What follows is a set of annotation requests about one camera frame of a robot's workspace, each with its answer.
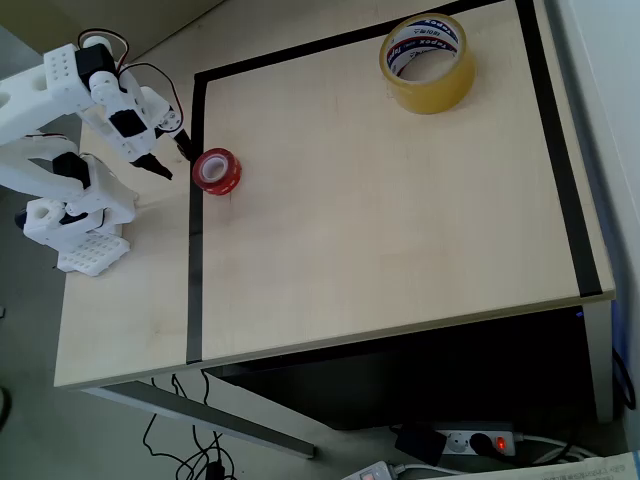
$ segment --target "white robotic arm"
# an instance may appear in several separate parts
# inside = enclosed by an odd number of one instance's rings
[[[168,179],[171,172],[151,154],[156,139],[166,133],[185,157],[191,154],[182,108],[177,113],[140,87],[129,71],[134,65],[122,60],[116,65],[106,38],[93,36],[81,49],[60,47],[44,55],[43,65],[0,82],[0,184],[44,197],[30,201],[16,223],[58,250],[64,271],[97,275],[129,250],[121,224],[134,219],[136,194],[99,159],[78,156],[73,142],[37,128],[76,113],[133,166]],[[53,172],[29,161],[38,158],[51,161]]]

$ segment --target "gray floor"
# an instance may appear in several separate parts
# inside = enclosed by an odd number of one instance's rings
[[[0,320],[0,385],[10,389],[14,397],[9,422],[0,433],[0,478],[174,478],[174,462],[150,457],[141,443],[149,414],[52,387],[64,274],[53,268],[53,250],[29,241],[13,225],[13,213],[26,200],[13,192],[0,196],[0,304],[7,309],[6,317]],[[189,396],[202,397],[204,386],[198,374],[184,373],[179,378]],[[168,378],[157,381],[169,389]],[[395,437],[387,429],[336,432],[215,379],[211,404],[320,447],[318,458],[308,461],[223,437],[222,444],[233,456],[240,480],[338,480],[378,460],[414,461],[393,448]],[[208,443],[210,435],[201,432],[201,441]],[[165,418],[158,419],[149,441],[157,451],[181,457],[195,452],[190,427]],[[625,450],[618,422],[585,431],[582,443],[602,454]],[[447,460],[445,466],[467,471],[491,467],[481,459]],[[418,472],[404,477],[432,476]]]

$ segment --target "white wall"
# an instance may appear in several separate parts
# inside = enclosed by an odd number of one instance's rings
[[[616,278],[614,345],[640,386],[640,18],[638,0],[556,0],[556,43],[568,49],[582,114],[581,147],[590,171]],[[640,449],[640,415],[627,412],[630,449]]]

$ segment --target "yellow packing tape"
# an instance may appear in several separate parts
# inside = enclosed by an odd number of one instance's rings
[[[448,50],[455,57],[446,73],[428,82],[400,78],[411,60],[436,49]],[[380,68],[396,101],[414,113],[450,109],[467,94],[476,73],[462,26],[437,13],[416,15],[394,28],[380,48]]]

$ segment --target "wooden table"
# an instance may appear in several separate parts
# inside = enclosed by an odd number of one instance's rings
[[[56,386],[198,422],[187,400],[124,382],[584,305],[609,419],[614,284],[545,7],[443,3],[229,0],[150,52],[183,103],[193,88],[195,146],[231,150],[243,178],[209,196],[169,141],[171,182],[85,129],[82,150],[140,193],[138,217],[109,271],[67,275]],[[419,116],[377,55],[394,20],[434,7],[465,28],[478,73],[458,106]]]

